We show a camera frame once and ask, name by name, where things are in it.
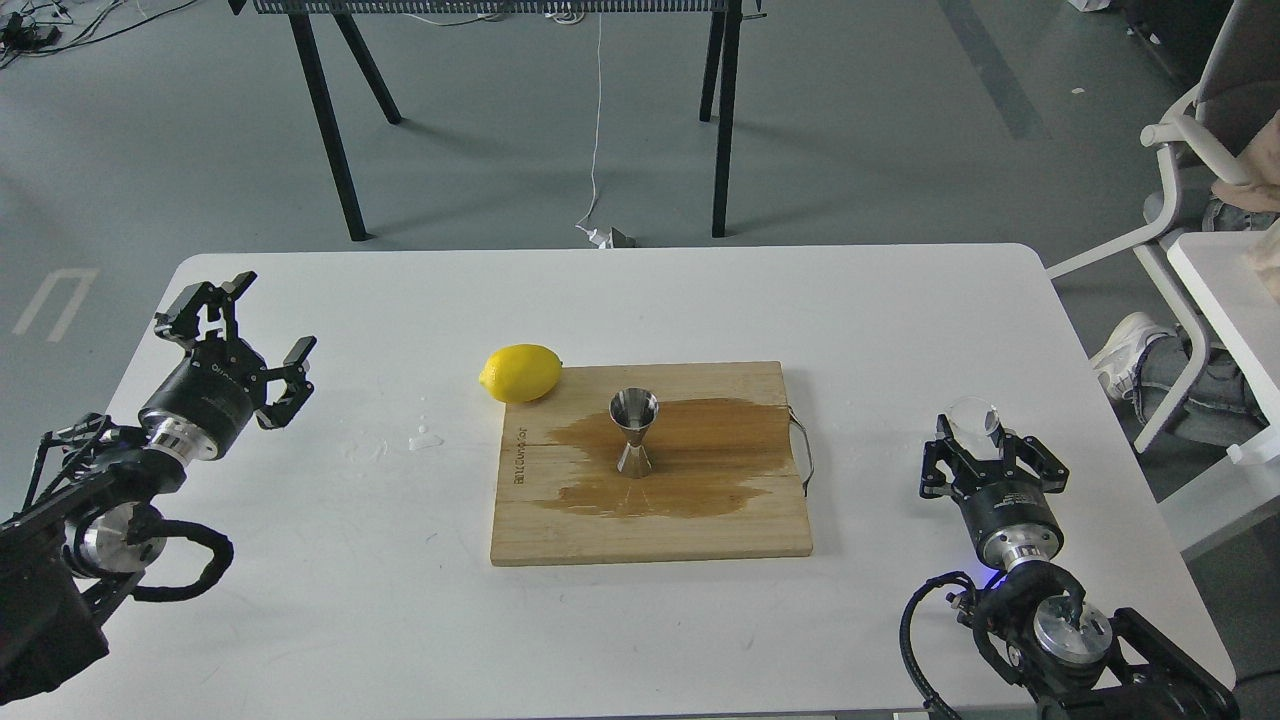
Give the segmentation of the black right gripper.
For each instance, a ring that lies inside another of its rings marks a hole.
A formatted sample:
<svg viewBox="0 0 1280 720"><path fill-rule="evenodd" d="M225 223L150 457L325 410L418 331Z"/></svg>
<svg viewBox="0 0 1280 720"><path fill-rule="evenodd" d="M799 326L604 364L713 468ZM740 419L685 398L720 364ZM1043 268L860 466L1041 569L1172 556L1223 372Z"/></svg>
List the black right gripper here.
<svg viewBox="0 0 1280 720"><path fill-rule="evenodd" d="M1064 543L1044 493L1064 492L1069 470L1034 436L998 428L995 479L955 437L948 418L937 416L936 434L925 442L920 497L957 498L975 556L987 568L1011 571L1029 561L1051 561Z"/></svg>

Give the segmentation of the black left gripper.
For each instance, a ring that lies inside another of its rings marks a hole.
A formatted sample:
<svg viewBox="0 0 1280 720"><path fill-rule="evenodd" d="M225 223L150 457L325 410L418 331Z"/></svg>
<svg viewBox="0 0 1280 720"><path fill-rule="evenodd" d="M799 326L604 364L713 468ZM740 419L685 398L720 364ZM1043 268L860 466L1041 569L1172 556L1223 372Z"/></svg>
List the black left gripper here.
<svg viewBox="0 0 1280 720"><path fill-rule="evenodd" d="M239 337L236 301L257 279L242 272L223 284L187 286L155 314L154 333L187 354L140 410L148 448L178 461L224 457L255 414L265 430L288 427L314 393L307 378L315 336L298 338L278 368L255 368L228 356L257 356ZM269 402L268 387L280 382Z"/></svg>

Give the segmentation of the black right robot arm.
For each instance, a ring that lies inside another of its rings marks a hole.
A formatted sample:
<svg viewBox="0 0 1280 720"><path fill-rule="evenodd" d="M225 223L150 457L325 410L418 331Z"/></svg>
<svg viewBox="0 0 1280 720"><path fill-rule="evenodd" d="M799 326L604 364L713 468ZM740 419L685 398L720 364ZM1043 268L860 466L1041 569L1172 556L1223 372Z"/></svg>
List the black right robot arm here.
<svg viewBox="0 0 1280 720"><path fill-rule="evenodd" d="M1234 694L1134 609L1112 615L1085 600L1084 585L1055 562L1065 536L1048 496L1068 469L1036 437L1007 430L995 407L938 415L923 450L919 495L950 498L982 565L928 579L899 624L905 670L923 708L957 717L927 679L913 648L918 605L938 588L979 656L1007 684L1024 688L1041 719L1236 719Z"/></svg>

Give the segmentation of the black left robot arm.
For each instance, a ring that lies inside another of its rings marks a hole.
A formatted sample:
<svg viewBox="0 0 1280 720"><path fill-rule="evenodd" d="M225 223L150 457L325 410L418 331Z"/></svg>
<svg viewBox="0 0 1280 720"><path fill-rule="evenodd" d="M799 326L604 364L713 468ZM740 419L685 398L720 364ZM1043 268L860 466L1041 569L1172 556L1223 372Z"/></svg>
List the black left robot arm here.
<svg viewBox="0 0 1280 720"><path fill-rule="evenodd" d="M183 359L134 427L90 413L41 437L23 507L1 533L1 697L56 689L108 653L104 623L124 600L166 603L215 587L234 547L224 534L164 518L196 460L227 455L251 420L287 427L314 392L298 340L278 368L241 337L236 302L255 282L188 286L155 316Z"/></svg>

